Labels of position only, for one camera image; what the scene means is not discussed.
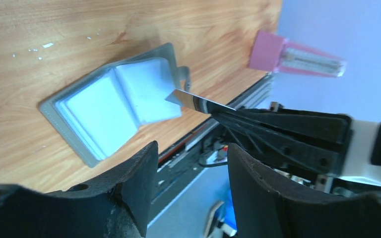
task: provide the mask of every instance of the open book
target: open book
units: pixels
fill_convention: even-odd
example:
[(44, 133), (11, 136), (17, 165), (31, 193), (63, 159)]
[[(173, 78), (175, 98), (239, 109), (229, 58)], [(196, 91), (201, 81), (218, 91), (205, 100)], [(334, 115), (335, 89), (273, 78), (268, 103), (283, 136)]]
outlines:
[(143, 124), (180, 117), (165, 101), (175, 84), (164, 58), (109, 67), (55, 102), (55, 108), (97, 160), (113, 155)]

